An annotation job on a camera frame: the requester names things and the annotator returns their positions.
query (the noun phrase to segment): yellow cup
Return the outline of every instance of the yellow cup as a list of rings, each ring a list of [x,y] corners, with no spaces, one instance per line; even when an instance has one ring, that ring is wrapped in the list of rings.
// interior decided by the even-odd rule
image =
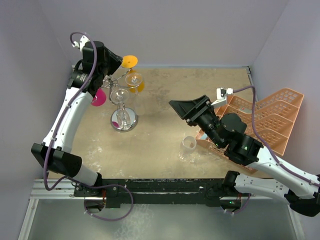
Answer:
[[[137,73],[134,70],[130,70],[129,74],[125,77],[125,82],[130,88],[130,92],[132,93],[140,93],[145,88],[144,78],[140,73]]]

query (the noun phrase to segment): table surface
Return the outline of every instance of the table surface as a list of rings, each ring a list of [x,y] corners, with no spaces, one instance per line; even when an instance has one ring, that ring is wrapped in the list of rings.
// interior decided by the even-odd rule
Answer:
[[[190,127],[170,107],[170,100],[193,100],[207,95],[216,99],[216,88],[239,89],[250,84],[245,68],[137,68],[145,80],[140,97],[145,114],[129,132],[117,132],[110,124],[116,110],[108,100],[86,110],[76,132],[72,154],[82,157],[90,169],[107,178],[224,178],[233,170],[249,176],[267,178],[263,172],[249,173],[226,158],[196,147],[192,162],[178,160],[180,143],[195,137],[199,127]],[[124,73],[119,69],[115,77]],[[119,83],[125,85],[124,77]],[[237,93],[252,101],[251,90]],[[132,106],[132,97],[126,107]],[[60,175],[51,172],[49,178]]]

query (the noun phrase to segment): yellow saucer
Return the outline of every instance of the yellow saucer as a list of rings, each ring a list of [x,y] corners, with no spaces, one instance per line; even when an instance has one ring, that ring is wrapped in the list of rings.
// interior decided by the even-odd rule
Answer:
[[[121,66],[125,69],[131,69],[138,63],[138,58],[133,55],[128,55],[123,57]]]

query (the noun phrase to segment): plastic dish rack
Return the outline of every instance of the plastic dish rack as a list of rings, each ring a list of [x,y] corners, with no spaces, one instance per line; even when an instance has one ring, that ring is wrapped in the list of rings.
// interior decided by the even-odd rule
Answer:
[[[282,157],[285,153],[303,99],[303,94],[290,88],[283,88],[255,103],[254,121],[256,130],[278,156]],[[228,96],[227,105],[214,111],[219,118],[229,113],[237,114],[247,124],[245,133],[258,139],[251,123],[252,102],[231,95]],[[200,130],[195,137],[197,144],[225,157],[224,149],[216,148],[215,144],[208,138],[201,139],[203,134],[204,132]]]

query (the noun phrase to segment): gray wall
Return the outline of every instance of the gray wall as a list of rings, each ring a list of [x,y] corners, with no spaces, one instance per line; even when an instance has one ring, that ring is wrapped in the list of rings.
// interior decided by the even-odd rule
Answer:
[[[285,160],[320,174],[320,1],[290,0],[252,66],[260,99],[289,87],[305,94]],[[305,218],[308,239],[319,239],[320,216]]]
[[[50,130],[70,71],[71,63],[39,3],[0,1],[0,238],[3,240],[18,238],[33,179],[42,172],[30,149],[33,142],[41,142]]]
[[[288,0],[39,0],[63,50],[86,31],[141,66],[248,66]]]

